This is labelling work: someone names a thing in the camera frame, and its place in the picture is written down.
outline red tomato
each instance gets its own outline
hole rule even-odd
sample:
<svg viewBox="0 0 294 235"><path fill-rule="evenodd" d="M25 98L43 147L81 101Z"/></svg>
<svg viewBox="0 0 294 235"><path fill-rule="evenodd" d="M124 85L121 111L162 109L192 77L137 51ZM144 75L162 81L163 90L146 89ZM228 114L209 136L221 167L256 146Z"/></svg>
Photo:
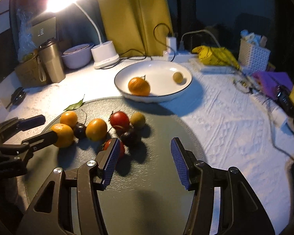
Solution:
<svg viewBox="0 0 294 235"><path fill-rule="evenodd" d="M112 139L109 139L109 140L107 140L106 142L105 142L105 144L104 144L104 146L103 146L103 150L107 150L108 149L108 147L109 147L109 145L110 145L110 143L111 143L111 140ZM122 141L120 141L120 153L119 153L119 158L118 158L118 160L119 159L121 159L123 156L124 156L124 154L125 154L125 148L124 148L124 144L122 143Z"/></svg>
<svg viewBox="0 0 294 235"><path fill-rule="evenodd" d="M110 116L110 124L116 130L123 129L126 131L129 128L129 117L122 111L114 112Z"/></svg>

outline small round fruit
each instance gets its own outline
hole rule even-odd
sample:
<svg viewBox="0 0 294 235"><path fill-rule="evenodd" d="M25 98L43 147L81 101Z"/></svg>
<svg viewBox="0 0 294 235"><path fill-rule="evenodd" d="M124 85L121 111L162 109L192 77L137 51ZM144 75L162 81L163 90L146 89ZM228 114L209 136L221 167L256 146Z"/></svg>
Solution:
<svg viewBox="0 0 294 235"><path fill-rule="evenodd" d="M134 128L143 128L146 124L145 116L140 112L135 112L129 119Z"/></svg>
<svg viewBox="0 0 294 235"><path fill-rule="evenodd" d="M111 140L112 139L109 139L105 142L104 146L103 146L103 150L107 150L110 143L111 143ZM124 144L122 143L121 141L121 144L120 144L120 153L119 153L119 157L118 157L118 160L121 159L125 154L125 148L124 148Z"/></svg>
<svg viewBox="0 0 294 235"><path fill-rule="evenodd" d="M78 139L86 138L86 126L82 123L77 123L74 127L74 136Z"/></svg>
<svg viewBox="0 0 294 235"><path fill-rule="evenodd" d="M129 81L128 84L129 91L137 96L149 96L150 94L150 85L149 83L142 78L135 77Z"/></svg>
<svg viewBox="0 0 294 235"><path fill-rule="evenodd" d="M77 115L74 111L66 111L60 117L60 123L68 125L71 128L77 124Z"/></svg>
<svg viewBox="0 0 294 235"><path fill-rule="evenodd" d="M100 118L91 120L86 128L86 137L92 141L103 139L107 134L107 124Z"/></svg>
<svg viewBox="0 0 294 235"><path fill-rule="evenodd" d="M180 73L180 72L176 72L173 74L173 80L178 83L178 84L181 84L183 82L183 74Z"/></svg>
<svg viewBox="0 0 294 235"><path fill-rule="evenodd" d="M126 131L129 128L129 117L122 111L112 113L109 120L116 130L123 128Z"/></svg>
<svg viewBox="0 0 294 235"><path fill-rule="evenodd" d="M128 132L121 135L120 140L125 146L131 147L138 142L138 135L133 129L130 129Z"/></svg>
<svg viewBox="0 0 294 235"><path fill-rule="evenodd" d="M74 141L74 133L71 127L65 124L55 124L51 130L57 133L58 140L54 144L56 147L69 147Z"/></svg>

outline green leaf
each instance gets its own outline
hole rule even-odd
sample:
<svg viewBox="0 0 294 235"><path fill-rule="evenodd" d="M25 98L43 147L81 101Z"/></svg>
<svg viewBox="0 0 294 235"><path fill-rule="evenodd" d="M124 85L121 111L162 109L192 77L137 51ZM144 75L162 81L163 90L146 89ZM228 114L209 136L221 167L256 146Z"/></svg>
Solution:
<svg viewBox="0 0 294 235"><path fill-rule="evenodd" d="M70 106L68 106L66 109L64 109L64 111L66 111L66 110L76 110L76 109L78 109L80 106L83 105L84 97L83 97L83 99L81 99L79 102L74 103L74 104L71 104Z"/></svg>

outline yellow bag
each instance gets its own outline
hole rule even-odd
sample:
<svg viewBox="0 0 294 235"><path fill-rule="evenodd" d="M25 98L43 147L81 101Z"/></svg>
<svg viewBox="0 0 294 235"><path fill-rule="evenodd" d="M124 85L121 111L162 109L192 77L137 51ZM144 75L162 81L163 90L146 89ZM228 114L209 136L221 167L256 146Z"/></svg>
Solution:
<svg viewBox="0 0 294 235"><path fill-rule="evenodd" d="M231 66L232 64L239 69L240 65L233 56L233 54L226 48L213 48L207 46L199 46L192 50L192 53L198 54L198 59L204 65L225 65Z"/></svg>

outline purple cloth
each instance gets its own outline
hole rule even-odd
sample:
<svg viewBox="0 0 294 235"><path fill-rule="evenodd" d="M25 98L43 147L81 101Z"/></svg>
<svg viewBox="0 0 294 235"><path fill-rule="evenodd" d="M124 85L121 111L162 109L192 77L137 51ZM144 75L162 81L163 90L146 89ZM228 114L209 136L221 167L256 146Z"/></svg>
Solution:
<svg viewBox="0 0 294 235"><path fill-rule="evenodd" d="M289 91L292 91L293 83L286 72L257 71L252 76L261 85L265 95L272 99L277 98L276 87L278 85L284 85Z"/></svg>

